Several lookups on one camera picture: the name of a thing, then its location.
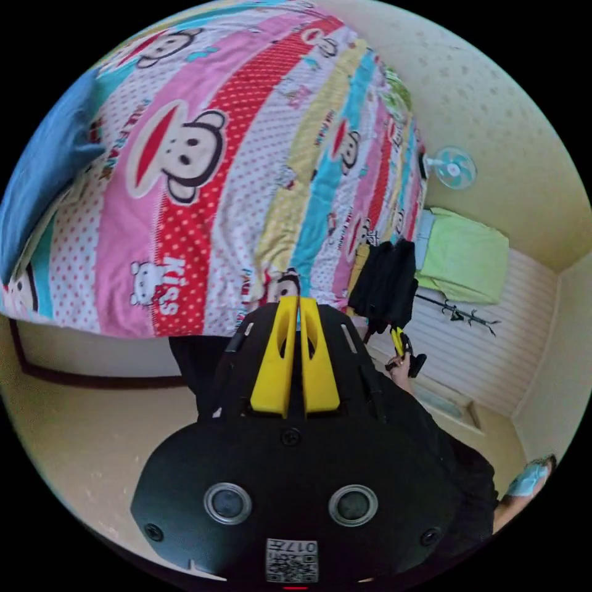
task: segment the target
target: wall-mounted fan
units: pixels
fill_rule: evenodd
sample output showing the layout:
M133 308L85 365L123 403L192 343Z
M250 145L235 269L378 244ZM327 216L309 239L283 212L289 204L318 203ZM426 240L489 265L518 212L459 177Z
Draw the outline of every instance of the wall-mounted fan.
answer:
M432 170L450 189L467 189L477 178L477 167L471 156L456 146L445 146L434 158L423 155L425 171Z

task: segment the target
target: blue pillow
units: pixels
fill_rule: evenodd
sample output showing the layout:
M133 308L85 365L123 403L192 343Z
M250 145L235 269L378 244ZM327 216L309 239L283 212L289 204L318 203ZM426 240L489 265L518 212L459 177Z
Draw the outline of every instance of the blue pillow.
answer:
M0 202L0 281L4 285L36 223L70 181L105 151L89 140L96 71L63 94L29 140Z
M415 237L415 268L418 271L424 266L426 260L427 244L430 240L434 222L436 222L436 216L429 210L423 210Z

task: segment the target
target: screw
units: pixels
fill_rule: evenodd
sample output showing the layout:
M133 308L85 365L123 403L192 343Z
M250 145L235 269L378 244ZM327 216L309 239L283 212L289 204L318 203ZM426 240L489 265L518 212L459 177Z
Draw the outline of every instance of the screw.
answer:
M430 528L426 530L419 539L419 542L423 547L429 547L433 545L438 540L438 535L440 534L439 528Z
M284 446L298 446L300 439L300 432L293 427L284 430L281 435L281 441Z
M155 543L159 543L164 539L164 534L155 524L147 524L144 527L146 536L152 539Z

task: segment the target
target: face mask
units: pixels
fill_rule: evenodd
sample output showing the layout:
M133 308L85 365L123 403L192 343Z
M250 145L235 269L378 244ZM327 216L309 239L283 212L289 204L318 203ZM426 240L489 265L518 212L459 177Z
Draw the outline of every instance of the face mask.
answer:
M512 496L532 496L535 487L540 479L547 477L549 469L540 464L529 464L513 481L510 483L506 495Z

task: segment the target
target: colorful bedspread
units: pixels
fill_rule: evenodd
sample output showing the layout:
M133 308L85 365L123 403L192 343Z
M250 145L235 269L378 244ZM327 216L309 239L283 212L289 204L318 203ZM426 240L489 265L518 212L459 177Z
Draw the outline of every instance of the colorful bedspread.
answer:
M303 0L184 12L105 58L105 154L3 312L117 337L229 335L285 294L343 306L356 249L412 239L425 182L408 94Z

